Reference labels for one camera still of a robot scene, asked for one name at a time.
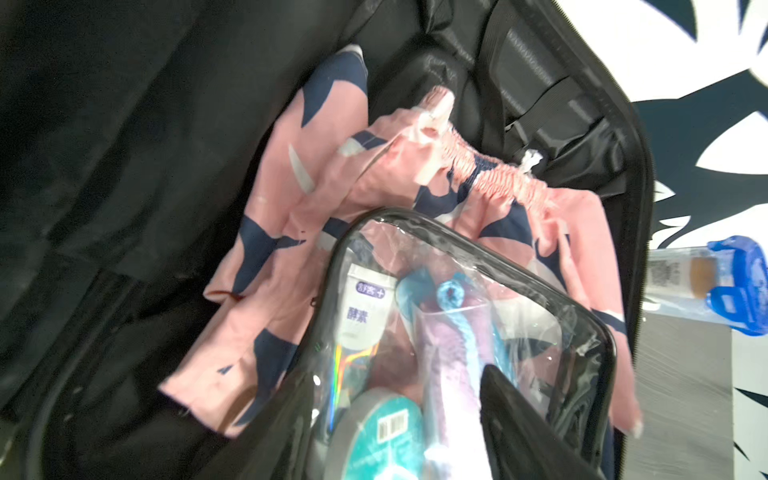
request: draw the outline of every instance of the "suitcase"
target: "suitcase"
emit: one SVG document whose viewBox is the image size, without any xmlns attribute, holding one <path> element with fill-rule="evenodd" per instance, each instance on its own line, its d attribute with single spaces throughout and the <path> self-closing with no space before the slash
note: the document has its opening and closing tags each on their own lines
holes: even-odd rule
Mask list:
<svg viewBox="0 0 768 480">
<path fill-rule="evenodd" d="M 634 348 L 653 161 L 628 100 L 551 0 L 60 2 L 53 12 L 27 1 L 5 15 L 0 468 L 10 478 L 301 478 L 306 378 L 286 376 L 232 442 L 156 386 L 214 311 L 201 291 L 237 232 L 270 124 L 350 42 L 366 58 L 371 119 L 445 85 L 474 147 L 511 163 L 536 148 L 536 177 L 601 196 Z M 617 476 L 622 445 L 619 434 Z"/>
</svg>

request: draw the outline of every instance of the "blue lid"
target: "blue lid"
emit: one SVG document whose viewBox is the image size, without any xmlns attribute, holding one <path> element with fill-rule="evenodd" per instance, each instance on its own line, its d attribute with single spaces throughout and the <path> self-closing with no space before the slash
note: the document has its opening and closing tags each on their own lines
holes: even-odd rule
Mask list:
<svg viewBox="0 0 768 480">
<path fill-rule="evenodd" d="M 734 235 L 720 242 L 709 242 L 713 252 L 733 250 L 733 286 L 716 286 L 707 294 L 707 303 L 718 315 L 745 328 L 742 333 L 760 336 L 768 333 L 768 268 L 763 250 L 749 237 Z"/>
</svg>

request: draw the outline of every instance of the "transparent pouch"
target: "transparent pouch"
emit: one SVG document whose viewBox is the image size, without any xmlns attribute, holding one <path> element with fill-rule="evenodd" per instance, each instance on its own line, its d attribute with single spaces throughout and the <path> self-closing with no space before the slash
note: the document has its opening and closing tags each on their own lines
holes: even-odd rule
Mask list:
<svg viewBox="0 0 768 480">
<path fill-rule="evenodd" d="M 315 386 L 306 477 L 491 478 L 488 365 L 596 466 L 615 355 L 537 276 L 412 210 L 372 212 L 336 244 L 292 368 Z"/>
</svg>

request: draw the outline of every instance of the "barcode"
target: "barcode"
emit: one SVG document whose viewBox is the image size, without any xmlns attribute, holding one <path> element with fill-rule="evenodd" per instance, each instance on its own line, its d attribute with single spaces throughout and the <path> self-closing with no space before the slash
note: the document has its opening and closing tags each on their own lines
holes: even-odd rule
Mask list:
<svg viewBox="0 0 768 480">
<path fill-rule="evenodd" d="M 650 264 L 650 282 L 657 286 L 667 284 L 680 285 L 680 266 L 664 260 L 654 260 Z"/>
<path fill-rule="evenodd" d="M 379 419 L 379 443 L 388 442 L 408 430 L 408 410 L 387 415 Z"/>
</svg>

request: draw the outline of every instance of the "black strap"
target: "black strap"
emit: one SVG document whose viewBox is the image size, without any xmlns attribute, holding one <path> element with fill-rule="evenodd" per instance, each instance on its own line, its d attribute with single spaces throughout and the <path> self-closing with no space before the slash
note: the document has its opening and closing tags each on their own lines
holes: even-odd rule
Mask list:
<svg viewBox="0 0 768 480">
<path fill-rule="evenodd" d="M 572 77 L 550 87 L 520 118 L 506 124 L 505 103 L 495 77 L 498 55 L 509 31 L 521 21 L 509 0 L 496 2 L 485 27 L 475 75 L 482 103 L 482 150 L 507 161 L 522 150 L 549 118 L 582 93 Z"/>
</svg>

